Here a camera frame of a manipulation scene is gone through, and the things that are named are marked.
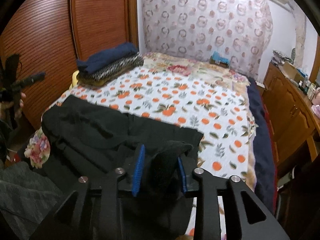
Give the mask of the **person's grey sleeved forearm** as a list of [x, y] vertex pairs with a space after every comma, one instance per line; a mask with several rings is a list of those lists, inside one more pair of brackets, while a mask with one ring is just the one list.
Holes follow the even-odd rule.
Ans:
[[61, 196], [25, 162], [1, 169], [1, 239], [29, 239]]

